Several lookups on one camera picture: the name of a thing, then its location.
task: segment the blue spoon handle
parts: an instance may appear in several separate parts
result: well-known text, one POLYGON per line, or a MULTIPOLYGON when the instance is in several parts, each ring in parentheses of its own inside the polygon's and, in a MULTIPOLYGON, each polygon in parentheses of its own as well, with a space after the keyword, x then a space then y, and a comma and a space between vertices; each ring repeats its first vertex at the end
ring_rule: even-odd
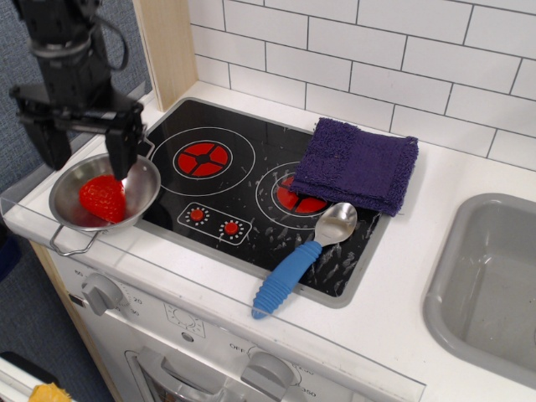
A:
POLYGON ((307 268, 317 260, 321 252, 322 246, 316 241, 308 241, 292 251, 268 275, 257 292, 253 301, 255 309, 251 310, 253 318, 258 320, 265 317, 266 313, 273 313, 291 294, 294 286, 305 274, 307 268))

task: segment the black cable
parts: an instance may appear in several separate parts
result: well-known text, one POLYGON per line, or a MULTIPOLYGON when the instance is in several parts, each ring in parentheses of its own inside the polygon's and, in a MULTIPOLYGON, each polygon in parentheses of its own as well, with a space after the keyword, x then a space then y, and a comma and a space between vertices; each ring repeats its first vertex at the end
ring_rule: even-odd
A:
POLYGON ((105 19, 95 15, 95 21, 97 23, 99 23, 100 25, 102 26, 105 26, 107 27, 109 30, 115 32, 116 34, 119 35, 119 38, 121 38, 121 41, 123 43, 123 60, 121 62, 121 65, 119 67, 115 67, 114 65, 111 65, 110 64, 110 61, 108 60, 108 58, 106 58, 103 54, 101 54, 97 49, 95 50, 97 55, 99 56, 99 58, 103 61, 103 63, 108 67, 110 68, 110 70, 113 70, 113 71, 123 71, 125 68, 126 68, 126 65, 128 64, 128 57, 129 57, 129 53, 128 53, 128 44, 126 43, 126 39, 125 39, 125 36, 123 35, 123 33, 119 30, 119 28, 117 28, 115 25, 113 25, 112 23, 106 21, 105 19))

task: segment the metal bowl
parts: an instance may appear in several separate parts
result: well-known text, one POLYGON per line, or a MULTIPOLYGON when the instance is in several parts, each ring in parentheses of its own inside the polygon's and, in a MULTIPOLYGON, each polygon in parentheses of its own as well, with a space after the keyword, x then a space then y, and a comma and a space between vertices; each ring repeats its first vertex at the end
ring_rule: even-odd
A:
POLYGON ((108 154, 95 155, 67 170, 52 187, 49 207, 63 226, 87 232, 124 228, 134 225, 151 206, 160 189, 160 173, 146 157, 138 156, 122 180, 126 196, 125 218, 118 224, 107 222, 88 212, 79 201, 78 192, 92 178, 113 174, 108 154))

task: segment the strawberry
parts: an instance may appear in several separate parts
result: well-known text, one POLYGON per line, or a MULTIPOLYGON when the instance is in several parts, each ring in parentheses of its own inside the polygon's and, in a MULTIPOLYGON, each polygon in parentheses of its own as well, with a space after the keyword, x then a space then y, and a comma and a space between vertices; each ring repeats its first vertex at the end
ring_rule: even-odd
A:
POLYGON ((118 224, 125 218, 126 199, 123 183, 111 174, 89 180, 79 191, 80 204, 101 219, 118 224))

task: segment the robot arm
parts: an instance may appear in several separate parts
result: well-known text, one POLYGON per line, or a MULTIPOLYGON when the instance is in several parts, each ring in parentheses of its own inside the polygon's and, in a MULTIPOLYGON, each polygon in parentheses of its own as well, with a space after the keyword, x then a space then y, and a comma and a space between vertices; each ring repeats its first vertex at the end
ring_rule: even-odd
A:
POLYGON ((143 137, 143 106, 116 91, 102 25, 95 15, 101 0, 13 0, 30 36, 30 52, 39 62, 44 83, 17 85, 10 96, 18 117, 41 158, 62 168, 71 156, 67 131, 106 136, 111 166, 118 180, 137 160, 143 137))

